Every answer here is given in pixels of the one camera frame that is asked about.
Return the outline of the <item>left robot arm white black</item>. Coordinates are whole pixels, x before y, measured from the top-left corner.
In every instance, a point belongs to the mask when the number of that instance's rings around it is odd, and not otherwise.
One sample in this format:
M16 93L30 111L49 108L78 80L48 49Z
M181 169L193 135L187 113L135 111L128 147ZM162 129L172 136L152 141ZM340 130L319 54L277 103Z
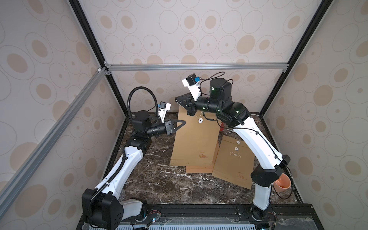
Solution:
M131 119L133 133L124 146L124 152L108 175L95 189L86 189L82 199L82 219L94 228L115 230L122 220L146 217L144 202L139 199L119 201L123 187L137 164L147 153L153 136L172 135L183 127L184 120L163 121L148 111L139 111Z

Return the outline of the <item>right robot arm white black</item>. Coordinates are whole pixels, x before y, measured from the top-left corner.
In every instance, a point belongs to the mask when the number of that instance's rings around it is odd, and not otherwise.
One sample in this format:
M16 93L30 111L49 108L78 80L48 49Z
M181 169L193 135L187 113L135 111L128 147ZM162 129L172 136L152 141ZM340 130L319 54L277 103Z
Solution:
M233 129L254 153L259 165L251 173L255 183L251 213L256 221L262 221L269 210L272 185L281 177L290 157L273 147L244 104L232 101L232 84L228 80L210 79L208 97L202 95L201 82L195 74L185 78L182 83L189 89L189 93L178 96L175 100L189 116L193 117L197 111L213 113L216 121Z

